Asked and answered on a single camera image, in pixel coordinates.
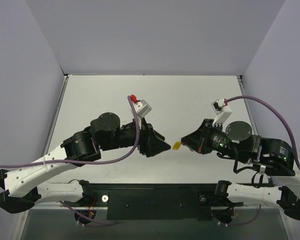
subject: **black metal plate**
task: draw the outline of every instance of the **black metal plate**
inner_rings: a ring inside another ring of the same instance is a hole
[[[175,220],[197,218],[193,189],[116,189],[109,191],[107,220]]]

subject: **white tabletop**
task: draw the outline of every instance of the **white tabletop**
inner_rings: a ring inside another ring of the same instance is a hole
[[[195,131],[203,119],[215,118],[211,107],[214,100],[242,93],[236,76],[70,75],[49,151],[89,126],[102,113],[117,114],[122,125],[131,122],[133,117],[127,101],[131,94],[148,102],[152,111],[146,121],[173,146],[179,138]],[[225,125],[239,120],[250,124],[243,100],[231,102],[230,107],[233,114]],[[101,152],[99,161],[121,157],[128,151],[129,148],[122,148]],[[90,183],[112,184],[217,183],[219,180],[250,183],[254,172],[245,170],[235,174],[233,164],[233,160],[219,159],[216,152],[201,155],[184,146],[150,158],[136,150],[121,162],[85,165],[64,172],[49,182],[84,179]]]

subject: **circular motor cap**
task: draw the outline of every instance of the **circular motor cap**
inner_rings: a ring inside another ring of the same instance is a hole
[[[248,141],[252,137],[252,128],[245,121],[234,121],[225,129],[226,136],[234,143]]]

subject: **red component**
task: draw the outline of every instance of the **red component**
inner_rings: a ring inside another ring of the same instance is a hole
[[[131,101],[136,104],[138,102],[137,97],[135,95],[131,95]]]

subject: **black cable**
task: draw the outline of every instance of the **black cable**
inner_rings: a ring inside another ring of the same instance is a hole
[[[244,166],[244,167],[238,169],[239,153],[238,153],[238,149],[237,149],[237,147],[235,145],[233,145],[233,150],[234,150],[234,154],[235,154],[234,165],[233,165],[233,172],[235,174],[238,174],[238,173],[242,172],[243,170],[247,170],[247,169],[254,170],[254,171],[257,170],[253,166]]]
[[[80,182],[79,179],[76,179],[76,178],[75,178],[75,179],[70,180],[70,181],[68,182],[68,184],[71,183],[71,182],[74,181],[74,180],[77,180],[78,182]]]
[[[234,160],[233,158],[229,157],[229,156],[225,156],[224,154],[217,152],[216,155],[221,158],[221,159],[229,159],[229,160]]]
[[[237,171],[236,171],[236,174],[238,174],[238,173],[240,173],[240,172],[242,172],[243,170],[246,170],[246,169],[250,169],[250,170],[256,170],[256,168],[255,167],[253,167],[253,166],[244,166],[244,167],[242,167],[242,168],[239,168]]]
[[[254,186],[256,189],[259,189],[260,187],[261,187],[261,184],[262,184],[262,182],[263,182],[263,180],[264,180],[264,175],[262,174],[261,176],[260,176],[260,178],[259,178],[259,183],[258,184],[255,184],[255,178],[256,178],[256,175],[258,174],[258,172],[256,172],[253,176],[252,176],[252,178],[251,178],[251,184],[252,184],[252,186]]]
[[[235,174],[237,174],[237,171],[238,171],[237,168],[238,168],[238,163],[239,163],[239,153],[238,153],[238,149],[235,145],[233,145],[233,150],[234,150],[234,154],[235,154],[233,172]]]

